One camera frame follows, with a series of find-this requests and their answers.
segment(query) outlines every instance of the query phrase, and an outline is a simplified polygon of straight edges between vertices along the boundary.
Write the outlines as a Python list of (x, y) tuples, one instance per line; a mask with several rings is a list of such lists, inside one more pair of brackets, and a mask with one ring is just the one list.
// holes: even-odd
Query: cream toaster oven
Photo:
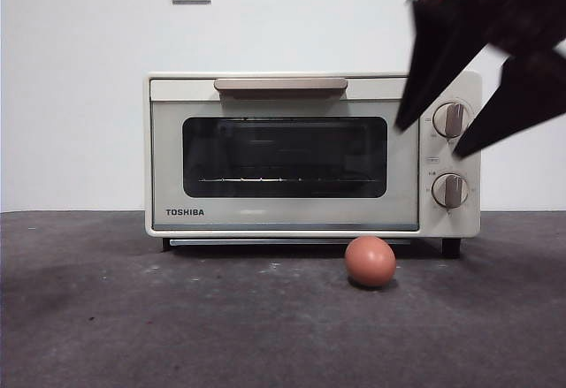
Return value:
[(346, 243), (479, 231), (478, 113), (462, 73), (407, 131), (400, 74), (155, 73), (145, 101), (149, 235), (177, 245)]

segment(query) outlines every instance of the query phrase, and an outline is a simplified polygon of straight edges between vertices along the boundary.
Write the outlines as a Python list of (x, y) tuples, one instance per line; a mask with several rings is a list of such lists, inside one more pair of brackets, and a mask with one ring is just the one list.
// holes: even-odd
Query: dial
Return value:
[(470, 123), (470, 116), (462, 103), (444, 103), (432, 118), (434, 128), (445, 138), (457, 138)]
[(468, 198), (468, 183), (459, 174), (443, 174), (434, 180), (432, 196), (442, 207), (457, 209)]

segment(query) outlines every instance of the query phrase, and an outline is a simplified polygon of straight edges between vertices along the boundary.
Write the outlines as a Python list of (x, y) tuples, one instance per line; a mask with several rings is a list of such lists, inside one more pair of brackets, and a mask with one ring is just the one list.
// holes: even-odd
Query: gray floor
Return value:
[(565, 386), (566, 212), (482, 225), (459, 261), (397, 247), (372, 291), (342, 248), (160, 253), (138, 212), (4, 214), (3, 386)]

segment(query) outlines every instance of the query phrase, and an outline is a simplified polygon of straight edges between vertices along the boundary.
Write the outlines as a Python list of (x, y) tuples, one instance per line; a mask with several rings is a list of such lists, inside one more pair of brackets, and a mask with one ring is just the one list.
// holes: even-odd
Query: brown egg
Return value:
[(362, 236), (352, 240), (346, 248), (346, 269), (352, 279), (361, 285), (383, 286), (395, 273), (395, 254), (384, 240)]

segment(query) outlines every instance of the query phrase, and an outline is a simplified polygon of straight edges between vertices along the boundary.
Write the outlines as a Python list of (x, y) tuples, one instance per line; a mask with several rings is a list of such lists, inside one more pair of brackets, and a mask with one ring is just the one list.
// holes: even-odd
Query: oven window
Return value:
[(387, 123), (360, 118), (189, 118), (191, 197), (375, 198), (386, 191)]

